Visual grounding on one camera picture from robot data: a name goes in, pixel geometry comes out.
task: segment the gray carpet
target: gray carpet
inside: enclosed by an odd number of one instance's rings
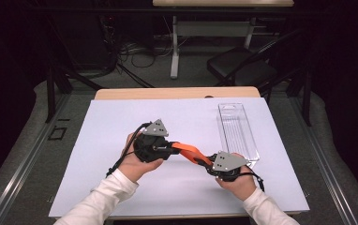
[[[157,57],[154,64],[148,68],[134,67],[130,58],[125,65],[156,87],[174,86],[212,86],[216,79],[206,71],[206,60],[214,53],[229,49],[232,45],[241,44],[241,39],[221,39],[216,44],[202,39],[187,40],[181,48],[179,78],[170,78],[171,58]],[[145,63],[150,58],[137,55],[135,65]],[[118,69],[114,73],[94,79],[95,82],[110,88],[139,87],[129,77]],[[90,100],[95,91],[80,82],[72,81],[75,91],[68,97],[67,104],[57,114],[54,133],[49,133],[50,139],[43,142],[30,173],[21,186],[12,205],[7,207],[2,216],[2,224],[53,224],[54,219],[48,218],[51,208],[50,199],[59,188],[67,162],[81,129]],[[21,137],[13,147],[6,163],[0,171],[0,197],[9,180],[20,166],[22,159],[31,151],[37,142],[37,135],[41,132],[46,118],[46,86],[42,83],[36,89],[37,104],[24,128]],[[311,121],[312,130],[327,156],[329,164],[347,197],[354,215],[358,219],[358,184],[346,164],[338,156],[332,143],[331,130],[324,112],[323,102],[315,95],[312,96]],[[313,147],[308,136],[305,135],[303,121],[297,116],[298,109],[293,106],[293,99],[287,98],[281,90],[276,89],[270,109],[283,143],[288,151],[293,168],[300,184],[307,193],[310,211],[294,218],[301,224],[343,224],[342,217],[337,210],[330,189],[327,187],[321,170],[316,162]],[[57,140],[59,132],[65,129],[62,140]]]

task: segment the black curtain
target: black curtain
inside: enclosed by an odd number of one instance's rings
[[[16,6],[0,1],[0,167],[34,107],[34,87],[45,80],[34,34]]]
[[[333,35],[312,86],[325,101],[336,149],[358,180],[358,1]]]

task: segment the wooden table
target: wooden table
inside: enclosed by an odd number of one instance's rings
[[[109,99],[167,99],[167,98],[227,98],[261,95],[255,87],[175,87],[175,88],[123,88],[101,89],[95,100]]]

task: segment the white sleeve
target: white sleeve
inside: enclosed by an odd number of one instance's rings
[[[243,207],[259,225],[299,224],[278,208],[276,202],[258,187],[244,202]]]
[[[75,205],[54,224],[102,225],[115,206],[130,198],[138,186],[119,170],[115,170],[103,179],[82,202]]]

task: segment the orange fabric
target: orange fabric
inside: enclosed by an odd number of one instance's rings
[[[192,145],[175,142],[172,144],[172,147],[180,149],[180,154],[186,157],[188,160],[192,161],[195,164],[199,164],[194,158],[198,158],[206,162],[208,165],[212,166],[212,161],[208,159],[205,155],[203,155],[199,149]]]

